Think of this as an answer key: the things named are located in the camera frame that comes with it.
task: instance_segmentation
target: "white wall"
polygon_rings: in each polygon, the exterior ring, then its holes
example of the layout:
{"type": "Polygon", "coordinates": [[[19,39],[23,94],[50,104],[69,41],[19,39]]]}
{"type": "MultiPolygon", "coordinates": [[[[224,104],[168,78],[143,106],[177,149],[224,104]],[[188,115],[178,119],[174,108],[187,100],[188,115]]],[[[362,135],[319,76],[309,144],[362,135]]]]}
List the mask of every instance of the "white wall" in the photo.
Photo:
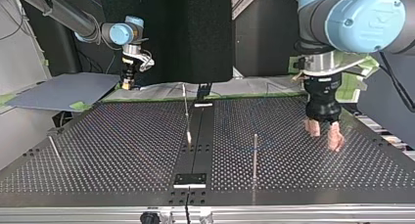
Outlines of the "white wall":
{"type": "MultiPolygon", "coordinates": [[[[8,0],[0,3],[20,23],[20,9],[8,0]]],[[[18,26],[0,7],[0,38],[15,31],[18,26]]],[[[48,78],[36,50],[35,40],[19,30],[15,35],[0,40],[0,95],[14,92],[48,78]]]]}
{"type": "MultiPolygon", "coordinates": [[[[18,4],[0,0],[17,22],[21,22],[18,4]]],[[[0,38],[15,31],[17,25],[0,7],[0,38]]],[[[43,55],[35,40],[21,30],[0,40],[0,95],[15,93],[46,80],[50,73],[42,65],[43,55]]],[[[56,112],[0,107],[0,170],[46,138],[54,126],[56,112]]]]}

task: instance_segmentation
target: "perforated metal table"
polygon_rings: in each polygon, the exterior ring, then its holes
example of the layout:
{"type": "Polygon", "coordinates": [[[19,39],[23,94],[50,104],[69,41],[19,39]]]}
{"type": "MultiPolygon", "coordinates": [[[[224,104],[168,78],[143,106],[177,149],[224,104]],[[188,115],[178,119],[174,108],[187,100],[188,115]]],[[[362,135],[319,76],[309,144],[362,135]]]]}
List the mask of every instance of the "perforated metal table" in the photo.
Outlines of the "perforated metal table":
{"type": "Polygon", "coordinates": [[[54,137],[58,153],[45,140],[0,172],[0,223],[8,211],[22,214],[18,207],[126,211],[134,206],[200,214],[205,207],[220,212],[238,206],[235,213],[249,213],[287,205],[355,209],[393,203],[393,213],[406,207],[407,220],[414,218],[415,162],[347,112],[342,114],[346,147],[336,154],[325,137],[311,139],[304,132],[305,97],[212,103],[190,110],[191,146],[182,102],[96,106],[54,137]],[[173,189],[175,175],[191,173],[206,174],[207,187],[173,189]]]}

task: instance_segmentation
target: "mounting hole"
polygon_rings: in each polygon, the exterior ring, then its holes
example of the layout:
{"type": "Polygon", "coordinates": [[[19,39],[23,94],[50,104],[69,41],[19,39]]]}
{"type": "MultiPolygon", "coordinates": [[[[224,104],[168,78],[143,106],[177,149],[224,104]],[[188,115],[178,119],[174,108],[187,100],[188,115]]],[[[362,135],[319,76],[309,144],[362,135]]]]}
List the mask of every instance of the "mounting hole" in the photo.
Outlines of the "mounting hole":
{"type": "Polygon", "coordinates": [[[346,26],[352,26],[353,25],[353,20],[351,20],[351,19],[346,20],[345,25],[346,26]]]}

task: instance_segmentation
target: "metal rod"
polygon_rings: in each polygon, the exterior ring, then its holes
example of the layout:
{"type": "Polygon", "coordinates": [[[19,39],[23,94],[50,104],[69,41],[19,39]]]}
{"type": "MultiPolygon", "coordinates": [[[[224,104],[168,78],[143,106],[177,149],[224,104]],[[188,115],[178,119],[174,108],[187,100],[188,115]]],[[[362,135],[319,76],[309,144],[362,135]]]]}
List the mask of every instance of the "metal rod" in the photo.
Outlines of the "metal rod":
{"type": "Polygon", "coordinates": [[[56,156],[57,156],[58,158],[61,158],[61,155],[59,155],[58,148],[56,147],[56,145],[55,145],[55,141],[53,140],[52,136],[50,136],[50,135],[49,135],[49,136],[48,136],[48,139],[49,139],[49,141],[51,142],[52,148],[53,148],[53,150],[55,151],[56,156]]]}
{"type": "Polygon", "coordinates": [[[258,135],[254,134],[254,186],[256,187],[256,165],[257,165],[257,151],[258,151],[258,135]]]}
{"type": "Polygon", "coordinates": [[[186,135],[187,135],[187,143],[190,145],[192,144],[192,134],[190,133],[190,115],[189,115],[189,108],[187,106],[187,90],[186,90],[186,85],[184,83],[182,83],[182,88],[183,88],[183,98],[184,98],[184,108],[185,108],[185,116],[186,116],[186,123],[187,123],[187,130],[186,130],[186,135]]]}

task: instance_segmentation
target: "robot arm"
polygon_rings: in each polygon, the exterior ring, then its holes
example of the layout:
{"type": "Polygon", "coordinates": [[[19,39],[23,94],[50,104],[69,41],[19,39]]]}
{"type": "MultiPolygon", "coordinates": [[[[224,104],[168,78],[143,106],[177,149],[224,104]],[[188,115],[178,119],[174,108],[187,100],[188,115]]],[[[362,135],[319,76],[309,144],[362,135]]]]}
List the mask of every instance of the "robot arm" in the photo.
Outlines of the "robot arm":
{"type": "Polygon", "coordinates": [[[303,54],[306,113],[313,120],[339,121],[335,96],[343,69],[334,50],[415,55],[415,0],[299,0],[299,17],[296,48],[303,54]]]}
{"type": "Polygon", "coordinates": [[[306,55],[330,48],[415,55],[415,0],[299,0],[299,15],[306,55]]]}
{"type": "Polygon", "coordinates": [[[60,22],[75,32],[78,40],[88,43],[107,45],[116,44],[123,47],[123,61],[127,71],[123,80],[123,88],[130,89],[137,67],[141,71],[154,65],[151,56],[141,52],[144,21],[135,17],[126,17],[125,22],[99,24],[96,19],[74,7],[67,0],[24,0],[33,7],[60,22]]]}

